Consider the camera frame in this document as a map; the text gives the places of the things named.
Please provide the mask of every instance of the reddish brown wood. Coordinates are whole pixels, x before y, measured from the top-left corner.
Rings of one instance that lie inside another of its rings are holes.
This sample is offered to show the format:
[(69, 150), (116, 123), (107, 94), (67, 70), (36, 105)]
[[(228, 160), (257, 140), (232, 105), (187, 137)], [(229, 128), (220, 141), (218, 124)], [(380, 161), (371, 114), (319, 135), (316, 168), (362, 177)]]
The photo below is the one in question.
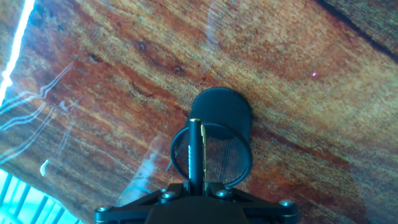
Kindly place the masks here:
[(213, 86), (238, 90), (254, 110), (254, 167), (240, 189), (295, 200), (302, 223), (397, 218), (398, 65), (316, 1), (37, 0), (7, 98), (40, 93), (69, 65), (46, 98), (0, 114), (3, 125), (46, 103), (1, 132), (5, 155), (54, 108), (1, 167), (85, 223), (148, 172), (145, 161), (148, 189), (182, 181), (165, 171), (168, 147)]

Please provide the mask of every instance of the wooden surface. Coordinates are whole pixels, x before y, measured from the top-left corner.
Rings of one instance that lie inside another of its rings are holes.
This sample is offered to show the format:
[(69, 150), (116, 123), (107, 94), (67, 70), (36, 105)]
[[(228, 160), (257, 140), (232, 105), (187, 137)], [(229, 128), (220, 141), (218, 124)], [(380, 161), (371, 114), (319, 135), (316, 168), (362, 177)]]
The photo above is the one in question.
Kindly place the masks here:
[(398, 56), (398, 1), (325, 0), (370, 39)]
[[(1, 5), (14, 7), (0, 16), (4, 70), (23, 2)], [(182, 180), (168, 147), (213, 86), (254, 110), (240, 189), (295, 200), (302, 223), (398, 218), (398, 64), (316, 1), (36, 0), (12, 79), (1, 168), (85, 223), (127, 203), (132, 180)]]

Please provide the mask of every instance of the gold pen clip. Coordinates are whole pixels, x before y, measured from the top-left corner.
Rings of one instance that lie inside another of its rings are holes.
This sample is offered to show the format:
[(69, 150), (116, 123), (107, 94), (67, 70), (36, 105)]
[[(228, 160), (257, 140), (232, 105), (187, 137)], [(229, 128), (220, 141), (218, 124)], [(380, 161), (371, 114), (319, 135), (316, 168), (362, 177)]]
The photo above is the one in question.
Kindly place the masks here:
[(206, 178), (206, 129), (203, 124), (200, 126), (200, 132), (203, 139), (203, 161), (204, 161), (203, 174)]

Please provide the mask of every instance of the blue light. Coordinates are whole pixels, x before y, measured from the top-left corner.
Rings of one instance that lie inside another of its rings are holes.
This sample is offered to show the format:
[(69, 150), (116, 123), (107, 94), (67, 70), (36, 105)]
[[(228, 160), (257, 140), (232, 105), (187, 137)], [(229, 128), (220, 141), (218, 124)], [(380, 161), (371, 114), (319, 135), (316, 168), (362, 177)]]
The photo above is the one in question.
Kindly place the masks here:
[(22, 16), (18, 24), (17, 32), (15, 33), (14, 43), (12, 44), (10, 61), (8, 61), (5, 71), (3, 71), (1, 74), (4, 80), (0, 85), (0, 108), (2, 106), (4, 97), (6, 96), (7, 88), (12, 86), (12, 80), (10, 79), (10, 76), (19, 58), (22, 38), (24, 36), (27, 21), (29, 20), (29, 16), (33, 10), (34, 4), (35, 0), (26, 0), (25, 2)]

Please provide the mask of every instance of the screw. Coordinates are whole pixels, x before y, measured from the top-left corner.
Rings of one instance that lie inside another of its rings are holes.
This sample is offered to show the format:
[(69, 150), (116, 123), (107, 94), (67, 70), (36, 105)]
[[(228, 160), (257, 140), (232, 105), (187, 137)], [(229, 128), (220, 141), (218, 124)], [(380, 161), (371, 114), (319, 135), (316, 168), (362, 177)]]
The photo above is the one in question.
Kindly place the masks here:
[(98, 207), (98, 208), (97, 208), (97, 211), (99, 211), (99, 212), (106, 212), (106, 211), (111, 210), (111, 208), (112, 208), (112, 206), (110, 206), (110, 205), (103, 205), (103, 206), (101, 206), (101, 207)]
[(283, 200), (279, 201), (279, 205), (287, 207), (287, 206), (293, 205), (293, 202), (289, 199), (283, 199)]
[(175, 192), (166, 192), (162, 195), (163, 198), (172, 198), (175, 196)]
[(227, 190), (219, 190), (216, 192), (217, 197), (225, 197), (229, 195), (229, 192)]

